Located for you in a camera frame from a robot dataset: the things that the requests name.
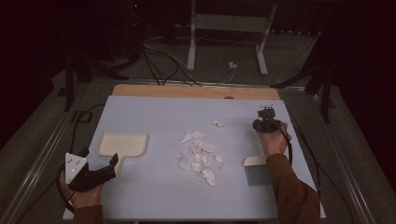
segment black controller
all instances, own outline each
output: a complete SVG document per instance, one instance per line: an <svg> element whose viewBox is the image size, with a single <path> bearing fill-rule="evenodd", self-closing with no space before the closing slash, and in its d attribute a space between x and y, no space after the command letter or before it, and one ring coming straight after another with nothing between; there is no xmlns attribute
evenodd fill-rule
<svg viewBox="0 0 396 224"><path fill-rule="evenodd" d="M78 153L77 156L75 156L74 158L82 158L82 160L84 160L85 157L88 156L88 154L90 153L90 151L88 150L87 147L85 147L84 149L82 149L82 151L80 151ZM86 162L85 164L81 164L81 161L65 161L61 167L58 170L58 173L56 175L56 178L58 181L56 181L56 186L58 189L59 194L62 197L62 200L64 201L64 206L66 206L66 208L74 213L74 207L72 206L72 204L70 204L69 199L66 199L63 193L63 189L61 186L61 182L59 181L60 179L60 175L61 175L61 171L64 171L66 168L66 163L71 163L71 165L67 165L69 166L68 168L71 169L70 172L78 172L78 174L74 177L74 179L71 181L71 183L67 184L67 186L74 191L78 191L78 192L84 192L90 189L94 189L96 186L99 186L105 182L107 182L108 180L116 177L116 172L114 171L114 167L116 166L116 164L119 162L119 156L118 154L114 154L113 158L110 160L109 165L96 170L96 171L90 171L90 167L89 164Z"/></svg>
<svg viewBox="0 0 396 224"><path fill-rule="evenodd" d="M282 125L280 120L274 119L275 110L271 107L265 107L264 110L260 110L257 112L259 114L259 118L253 121L253 129L259 133L273 133L279 130Z"/></svg>

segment wire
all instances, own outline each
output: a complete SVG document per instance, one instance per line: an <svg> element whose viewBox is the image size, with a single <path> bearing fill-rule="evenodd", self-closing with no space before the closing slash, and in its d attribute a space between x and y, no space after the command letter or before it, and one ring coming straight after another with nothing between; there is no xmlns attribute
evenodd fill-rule
<svg viewBox="0 0 396 224"><path fill-rule="evenodd" d="M186 70L187 70L187 65L184 64L178 57L175 57L175 56L173 56L173 55L171 55L171 54L168 54L168 53L161 52L161 51L159 51L159 50L153 49L153 48L151 48L149 45L147 45L146 43L144 43L144 45L146 46L146 48L143 48L143 50L144 50L145 52L146 52L146 50L150 50L150 51L153 51L153 52L157 53L157 55L159 55L159 56L162 56L162 57L167 58L168 60L172 61L172 62L178 67L179 71L181 71L181 73L184 75L184 77L186 77L189 81L193 82L194 84L196 84L196 85L198 85L198 86L202 86L202 85L199 83L198 80L194 79L194 78L191 76L191 74L189 73L189 71L187 71L187 73L188 73L188 76L187 76L187 74L186 74L186 73L184 72L184 70L180 67L180 65L179 65L178 62L182 63L182 64L184 65L184 68L185 68ZM173 78L173 76L174 76L174 75L172 75L172 76L166 78L166 79L164 80L163 85L165 84L165 82L166 82L168 79Z"/></svg>
<svg viewBox="0 0 396 224"><path fill-rule="evenodd" d="M300 124L297 122L297 119L294 117L294 115L291 113L291 111L289 111L289 114L291 115L291 117L293 118L294 122L297 125L297 130L295 130L297 132L297 134L299 134L299 136L301 137L301 139L303 140L304 144L306 145L309 154L311 155L312 159L314 160L314 164L316 166L317 169L317 179L318 179L318 196L320 198L321 196L321 189L320 189L320 176L319 176L319 169L320 171L327 177L327 179L330 181L330 183L332 183L332 186L335 188L335 190L338 192L338 194L340 195L340 197L342 198L342 200L344 201L344 203L346 204L346 208L348 210L348 213L350 215L350 218L352 220L352 223L355 223L355 219L352 215L352 210L349 207L349 204L347 202L346 197L343 195L343 193L341 192L341 190L335 185L335 183L332 181L332 179L329 177L329 175L326 173L326 171L323 169L323 167L321 167L321 165L318 163L316 156L311 148L311 146L308 144L308 141L305 138L305 135L301 129Z"/></svg>
<svg viewBox="0 0 396 224"><path fill-rule="evenodd" d="M231 22L230 27L228 28L228 31L230 31L233 28L233 24L235 23L235 16L233 16L233 21ZM221 57L221 61L220 61L220 73L223 75L223 64L224 64L224 59L225 59L225 55L228 52L228 49L230 48L231 45L227 45L227 48L224 50L223 55Z"/></svg>
<svg viewBox="0 0 396 224"><path fill-rule="evenodd" d="M223 83L232 81L233 78L235 77L235 72L236 72L236 68L233 68L233 75L230 77L230 79L228 79L227 81L220 82L219 84L223 84Z"/></svg>
<svg viewBox="0 0 396 224"><path fill-rule="evenodd" d="M289 59L287 62L285 62L280 68L278 68L274 74L273 79L269 82L271 85L274 84L274 82L276 81L276 78L279 74L279 71L282 70L284 67L286 67L286 65L288 65L289 63L291 63L292 61L296 60L297 58L299 58L301 55L303 55L303 53L315 42L315 38L313 38L313 40L311 40L311 42L309 42L309 44L307 46L305 46L305 48L300 51L299 54L297 54L296 56L294 56L293 58Z"/></svg>
<svg viewBox="0 0 396 224"><path fill-rule="evenodd" d="M74 145L74 140L75 140L75 135L76 135L76 129L77 129L77 126L78 126L80 120L84 117L84 115L86 115L87 113L89 113L90 111L92 111L93 109L95 109L96 107L103 106L103 105L105 105L105 104L94 105L94 106L91 106L90 108L88 108L88 109L85 110L85 111L81 111L82 113L79 114L79 116L78 116L78 118L77 118L77 120L76 120L74 129L73 129L73 135L72 135L72 141L71 141L72 144L71 144L71 147L70 147L70 153L73 153L73 145ZM23 220L23 218L24 218L24 217L27 215L27 213L33 208L33 206L35 206L35 205L38 203L38 201L50 190L50 188L51 188L55 183L57 184L57 186L58 186L58 184L59 184L59 187L60 187L60 183L59 183L59 174L60 174L61 171L62 171L61 169L58 170L57 175L56 175L57 177L56 177L54 180L52 180L52 182L50 182L50 184L38 195L38 197L37 197L37 198L26 208L26 210L21 214L21 216L18 218L18 220L17 220L17 222L16 222L17 224L20 223L20 222ZM73 197L74 193L70 196L70 198L69 198L68 200L66 199L66 202L67 202L67 203L68 203L68 201L70 201L70 199Z"/></svg>
<svg viewBox="0 0 396 224"><path fill-rule="evenodd" d="M110 66L109 68L113 69L117 72L121 72L121 71L131 67L132 65L134 65L134 63L139 59L139 56L140 56L139 54L128 55L128 62L113 65L113 66Z"/></svg>
<svg viewBox="0 0 396 224"><path fill-rule="evenodd" d="M150 66L150 60L149 60L149 57L148 57L148 55L146 54L146 52L145 51L143 51L142 50L142 53L143 53L143 56L145 57L145 62L148 64L148 69L149 69L149 71L150 71L150 73L152 74L152 76L154 77L154 79L157 81L157 84L158 85L161 85L161 83L160 83L160 80L158 80L158 78L155 76L155 74L154 74L154 72L152 71L152 69L151 69L151 66Z"/></svg>
<svg viewBox="0 0 396 224"><path fill-rule="evenodd" d="M56 189L58 190L59 195L61 196L62 201L64 201L64 206L67 208L67 210L69 210L71 213L74 213L74 207L71 203L69 203L69 201L66 199L66 197L64 197L64 191L62 190L62 186L60 183L60 176L61 176L61 172L64 169L64 163L61 165L61 167L58 169L58 172L56 173Z"/></svg>
<svg viewBox="0 0 396 224"><path fill-rule="evenodd" d="M69 150L70 154L73 154L73 148L74 148L74 143L75 143L75 138L76 138L77 126L78 126L79 122L81 121L81 119L82 119L86 114L88 114L88 113L91 112L93 109L95 109L96 107L104 106L104 105L105 105L105 104L94 105L94 106L91 106L90 108L88 108L87 110L81 111L81 112L80 112L80 114L78 115L78 118L77 118L77 120L76 120L74 129L73 129L73 133L72 133L72 140L71 140L70 150Z"/></svg>
<svg viewBox="0 0 396 224"><path fill-rule="evenodd" d="M248 40L252 36L257 35L257 34L254 34L254 33L247 33L247 32L233 32L235 34L244 34L241 37L237 38L237 37L231 37L231 36L224 35L224 33L225 33L224 31L213 31L212 33L209 33L208 35L205 35L205 36L202 36L202 37L197 37L195 39L197 39L199 41L197 41L196 44L198 46L205 46L205 45L213 45L213 46L232 45L232 44L236 44L236 43L238 43L240 41ZM232 41L224 42L223 38L231 39Z"/></svg>
<svg viewBox="0 0 396 224"><path fill-rule="evenodd" d="M158 68L157 64L155 64L152 61L150 61L150 64L156 69L157 73L161 74L162 76L165 77L165 78L163 78L163 82L162 82L162 85L165 85L166 81L168 79L172 78L178 72L180 66L178 66L177 62L175 62L174 59L170 59L168 56L163 55L161 53L158 53L157 51L147 52L147 54L152 54L152 55L156 55L156 56L159 56L159 57L163 57L163 58L171 60L171 61L173 61L175 63L175 66L176 66L175 71L171 75L166 75L166 74L164 74L163 72L160 71L160 69Z"/></svg>
<svg viewBox="0 0 396 224"><path fill-rule="evenodd" d="M283 127L285 127L286 132L284 132L282 130L282 128L277 124L277 122L273 118L271 118L271 117L267 117L267 118L269 120L271 120L275 124L277 129L280 130L280 132L282 133L283 137L285 138L286 143L288 145L289 163L290 163L290 165L293 165L293 147L292 147L291 142L289 140L289 133L288 133L288 130L286 129L285 123L281 122L281 125L283 125Z"/></svg>

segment gray floor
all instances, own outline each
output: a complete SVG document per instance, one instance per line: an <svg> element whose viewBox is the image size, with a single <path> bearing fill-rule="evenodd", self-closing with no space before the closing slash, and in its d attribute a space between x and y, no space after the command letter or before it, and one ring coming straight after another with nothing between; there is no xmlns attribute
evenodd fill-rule
<svg viewBox="0 0 396 224"><path fill-rule="evenodd" d="M277 83L287 77L297 74L315 38L307 35L270 35L264 49L269 75L262 77L258 72L258 65L254 54L255 41L259 36L252 36L243 42L233 45L202 45L197 47L195 71L190 73L194 79L206 85L239 84L261 86ZM183 63L187 61L189 39L179 37L169 41L160 37L151 37L147 47L154 48L175 57ZM175 65L170 61L148 55L165 74L172 74ZM236 62L234 73L229 69L228 62ZM77 102L74 110L84 110L92 105L106 102L114 86L119 83L98 72L91 84L81 84L78 89ZM130 77L130 83L155 83L147 65L143 61L121 72ZM178 72L177 80L188 80ZM351 116L341 94L336 87L332 87L332 105L330 109L331 124L325 124L318 115L318 101L316 96L300 92L307 79L301 80L280 92L290 113L296 118L293 123L301 126L309 145L315 153L318 163L329 175L336 188L346 198L343 201L331 181L320 174L321 201L325 209L326 223L352 223L347 211L349 206L355 223L396 223L396 196L382 174L372 152L368 147L359 126ZM18 187L22 184L26 173L33 165L35 158L44 149L54 150L49 155L50 160L44 164L44 171L37 173L34 190L26 204L31 204L40 192L54 179L56 169L64 159L64 153L69 150L74 124L65 126L57 141L49 141L54 136L60 120L66 119L63 112L65 99L56 96L64 87L64 73L54 78L55 90L45 99L36 112L25 122L14 137L0 151L0 212L4 213L8 204L12 202ZM168 81L167 84L183 84L179 81ZM96 124L100 118L102 108L93 111L92 121L78 125L75 150L80 150L90 144ZM307 151L307 147L300 141L311 174L316 183L315 164ZM67 223L62 220L64 207L57 196L56 188L49 191L32 207L21 223Z"/></svg>

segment black cable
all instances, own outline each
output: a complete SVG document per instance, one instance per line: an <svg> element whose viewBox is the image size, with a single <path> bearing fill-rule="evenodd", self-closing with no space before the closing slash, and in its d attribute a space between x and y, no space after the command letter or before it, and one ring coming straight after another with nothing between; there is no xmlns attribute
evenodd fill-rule
<svg viewBox="0 0 396 224"><path fill-rule="evenodd" d="M74 58L80 59L82 62L86 63L87 65L99 69L109 76L113 77L114 79L126 80L129 79L128 77L124 77L117 72L113 71L112 69L102 65L101 63L97 62L91 56L87 55L85 52L79 50L76 46L69 43L67 40L64 41L64 50L66 53Z"/></svg>
<svg viewBox="0 0 396 224"><path fill-rule="evenodd" d="M306 140L306 137L303 133L303 130L302 130L300 124L297 122L297 119L294 117L294 115L293 115L293 113L291 113L291 111L288 110L288 112L291 115L291 118L294 120L294 123L297 125L297 129L295 129L295 131L297 132L297 134L299 134L300 138L303 140L304 144L306 145L306 148L308 149L309 154L311 155L312 160L314 161L316 173L317 173L317 181L318 181L317 191L318 191L318 196L320 198L320 195L321 195L320 171L319 171L319 163L318 163L317 157L315 156L314 151L312 150L311 146L309 146L308 141Z"/></svg>
<svg viewBox="0 0 396 224"><path fill-rule="evenodd" d="M319 176L319 169L320 171L327 177L327 179L330 181L330 183L332 183L332 186L335 188L335 190L338 192L338 194L340 195L341 199L344 201L344 203L346 204L346 208L348 210L348 213L350 215L350 218L352 220L352 223L355 223L355 219L352 215L352 210L349 207L349 204L347 203L347 199L346 197L343 195L343 193L341 192L341 190L335 185L335 183L332 181L332 179L329 177L329 175L326 173L326 171L323 169L323 167L321 167L321 165L318 163L315 154L311 148L311 146L309 146L308 141L305 138L305 135L301 129L300 124L297 122L297 119L294 117L294 115L291 113L291 111L289 111L289 114L291 115L291 117L294 119L294 122L297 125L298 130L295 130L297 132L297 134L299 134L299 136L301 137L301 139L303 140L305 146L308 149L309 154L311 155L312 159L314 160L316 169L317 169L317 179L318 179L318 196L320 198L320 176Z"/></svg>
<svg viewBox="0 0 396 224"><path fill-rule="evenodd" d="M149 64L149 58L148 58L148 56L146 55L146 52L143 51L143 50L141 50L141 52L143 53L143 56L144 56L145 59L146 59L146 63L148 64L148 69L149 69L150 73L152 74L152 76L154 77L154 79L157 81L157 84L158 84L158 85L161 85L160 81L158 80L158 78L155 76L154 72L153 72L152 69L151 69L151 66L150 66L150 64Z"/></svg>
<svg viewBox="0 0 396 224"><path fill-rule="evenodd" d="M180 64L177 62L177 60L175 59L174 56L172 56L172 55L170 55L170 54L167 54L167 53L165 53L165 52L158 51L158 50L156 50L156 49L150 49L150 48L144 48L144 47L143 47L143 50L151 50L151 51L153 51L153 52L156 52L156 53L158 53L158 54L161 54L161 55L166 56L168 60L174 62L174 63L178 66L179 71L182 72L182 74L184 75L184 77L186 77L189 81L193 82L194 84L196 84L196 85L198 85L198 86L202 86L202 85L201 85L200 83L198 83L196 80L194 80L193 78L187 76L187 74L184 72L183 68L180 67Z"/></svg>
<svg viewBox="0 0 396 224"><path fill-rule="evenodd" d="M69 153L70 153L70 154L73 154L73 148L74 148L74 142L75 142L75 138L76 138L77 126L78 126L79 122L81 121L81 119L82 119L86 114L88 114L88 113L91 112L93 109L95 109L96 107L104 106L104 105L105 105L105 104L93 105L93 106L91 106L90 108L88 108L87 110L81 111L81 113L78 114L78 118L77 118L77 120L76 120L74 129L73 129L73 133L72 133L72 140L71 140L70 150L69 150Z"/></svg>
<svg viewBox="0 0 396 224"><path fill-rule="evenodd" d="M91 110L95 109L98 106L103 106L105 104L100 104L100 105L94 105L90 108L88 108L86 111L82 111L82 113L78 116L76 123L75 123L75 127L73 130L73 135L72 135L72 144L70 147L70 153L73 152L73 145L74 145L74 139L75 139L75 135L76 135L76 129L77 126L80 122L80 120L82 119L82 117L84 117L85 114L89 113ZM70 203L68 201L70 201L71 197L73 197L74 193L72 194L72 196L67 200L66 198L64 198L64 193L62 191L62 187L61 184L59 182L59 177L61 174L62 169L59 169L56 175L56 178L38 195L38 197L27 207L27 209L21 214L21 216L18 218L17 220L17 224L20 223L23 218L27 215L27 213L32 209L33 206L35 206L35 204L38 203L38 201L50 190L50 188L56 183L58 192L60 193L61 197L63 198L64 204L66 206L66 208L68 207L68 204L70 205Z"/></svg>
<svg viewBox="0 0 396 224"><path fill-rule="evenodd" d="M286 65L288 65L289 63L291 63L292 61L296 60L297 58L299 58L301 55L303 55L303 53L315 42L315 38L313 40L311 40L311 42L302 50L300 51L299 54L297 54L297 56L294 56L293 58L289 59L287 62L285 62L280 68L278 68L274 74L273 79L269 82L271 85L274 84L276 77L278 76L278 73L280 70L282 70L284 67L286 67Z"/></svg>
<svg viewBox="0 0 396 224"><path fill-rule="evenodd" d="M128 62L126 63L121 63L121 64L117 64L117 65L113 65L110 66L110 69L113 69L117 72L123 71L129 67L131 67L132 65L134 65L134 63L136 63L136 61L139 59L139 54L131 54L129 55L128 58Z"/></svg>
<svg viewBox="0 0 396 224"><path fill-rule="evenodd" d="M171 75L166 75L166 74L164 74L163 72L161 72L161 70L159 69L159 67L157 66L157 64L155 64L155 63L153 63L152 61L150 61L150 62L152 63L152 65L154 66L154 68L157 70L157 73L159 73L159 74L161 74L161 75L163 75L163 76L165 77L165 79L164 79L163 82L162 82L162 85L165 85L166 81L167 81L168 79L170 79L170 78L173 78L173 76L178 72L178 70L180 69L180 66L178 65L178 63L177 63L173 58L170 58L170 57L168 57L167 55L161 54L161 53L159 53L159 52L157 52L157 51L158 51L158 50L153 51L153 52L147 52L147 51L145 51L145 52L146 52L147 54L153 54L153 55L156 55L156 56L159 56L159 57L163 57L163 58L165 58L165 59L167 59L167 60L170 60L170 61L174 62L174 63L175 63L175 66L176 66L175 71L174 71Z"/></svg>
<svg viewBox="0 0 396 224"><path fill-rule="evenodd" d="M239 38L232 38L232 37L229 37L229 36L226 36L226 35L222 35L221 33L223 33L223 32L216 32L216 31L215 31L215 32L211 33L210 35L207 35L207 36L204 36L204 37L201 37L201 38L196 38L196 39L197 39L196 44L197 44L197 46L207 46L207 45L209 45L209 46L232 45L232 44L236 44L236 43L238 43L238 42L244 41L244 40L248 40L248 39L250 39L253 35L255 35L255 34L253 34L253 33L246 33L246 34L243 35L242 37L239 37ZM217 40L217 41L213 41L213 40L209 39L210 36L214 36L214 37L216 37L218 40ZM232 41L224 42L224 41L222 40L222 38L231 39Z"/></svg>
<svg viewBox="0 0 396 224"><path fill-rule="evenodd" d="M281 125L283 125L285 127L286 132L283 132L282 127L280 127L277 122L271 118L271 117L267 117L269 120L271 120L275 126L277 127L278 130L280 130L280 132L282 133L283 137L286 140L286 143L288 145L288 152L289 152L289 163L290 165L293 165L293 147L291 145L291 142L289 140L289 134L288 134L288 130L286 129L285 123L281 122Z"/></svg>
<svg viewBox="0 0 396 224"><path fill-rule="evenodd" d="M72 198L73 198L73 196L75 195L75 191L73 191L73 193L72 193L72 195L70 195L70 197L67 199L67 201L70 201L70 200L72 200Z"/></svg>

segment person's right hand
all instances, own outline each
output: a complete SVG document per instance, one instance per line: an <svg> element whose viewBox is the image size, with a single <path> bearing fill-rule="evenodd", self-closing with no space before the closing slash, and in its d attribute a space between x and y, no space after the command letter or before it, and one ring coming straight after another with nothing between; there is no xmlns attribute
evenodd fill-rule
<svg viewBox="0 0 396 224"><path fill-rule="evenodd" d="M286 132L288 129L287 123L282 123L282 131L291 140L291 136ZM288 146L288 143L280 130L273 133L259 133L260 139L262 140L262 149L267 157L274 154L283 154Z"/></svg>
<svg viewBox="0 0 396 224"><path fill-rule="evenodd" d="M73 190L70 190L70 188L65 183L64 171L61 172L59 181L61 182L62 189L64 189L66 193L66 197L71 197L73 195L70 201L72 202L75 209L102 204L101 198L103 184L84 192L74 192Z"/></svg>

